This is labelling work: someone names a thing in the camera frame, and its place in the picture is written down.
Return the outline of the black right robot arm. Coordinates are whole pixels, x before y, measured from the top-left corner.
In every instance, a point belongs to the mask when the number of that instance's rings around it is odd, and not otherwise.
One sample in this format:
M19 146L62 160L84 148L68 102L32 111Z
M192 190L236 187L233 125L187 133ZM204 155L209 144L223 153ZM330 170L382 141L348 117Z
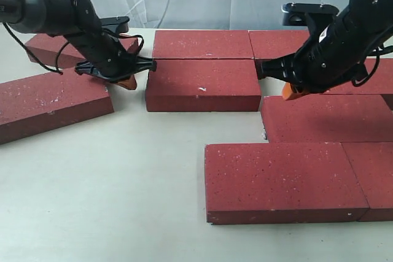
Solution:
M366 84L381 56L392 53L392 0L349 0L339 11L330 4L289 2L285 26L305 26L309 38L294 53L259 61L257 77L285 83L282 96L293 100L351 83Z

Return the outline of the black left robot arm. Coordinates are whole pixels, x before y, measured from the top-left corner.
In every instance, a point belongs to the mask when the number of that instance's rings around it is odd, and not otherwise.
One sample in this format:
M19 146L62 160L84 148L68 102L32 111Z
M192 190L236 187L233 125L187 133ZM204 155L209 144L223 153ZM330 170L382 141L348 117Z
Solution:
M136 89L135 74L155 71L153 58L139 55L142 45L129 52L129 17L99 18L91 0L1 0L1 23L22 34L62 36L83 57L74 70L127 90Z

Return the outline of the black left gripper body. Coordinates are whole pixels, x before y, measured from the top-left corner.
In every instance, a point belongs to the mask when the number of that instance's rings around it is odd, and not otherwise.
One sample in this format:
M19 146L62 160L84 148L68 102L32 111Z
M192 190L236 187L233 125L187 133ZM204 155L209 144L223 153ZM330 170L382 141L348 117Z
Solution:
M109 83L135 84L133 71L136 55L121 43L122 39L130 38L107 28L96 34L67 34L66 40L84 57L74 71L78 75L90 75Z

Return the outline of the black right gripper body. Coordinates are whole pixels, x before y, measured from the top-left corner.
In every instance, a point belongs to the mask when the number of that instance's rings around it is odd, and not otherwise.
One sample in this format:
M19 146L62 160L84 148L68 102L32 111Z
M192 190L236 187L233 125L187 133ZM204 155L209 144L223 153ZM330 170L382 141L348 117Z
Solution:
M309 93L324 93L347 82L361 87L387 53L386 40L385 15L340 13L318 39L295 54L296 79L290 84Z

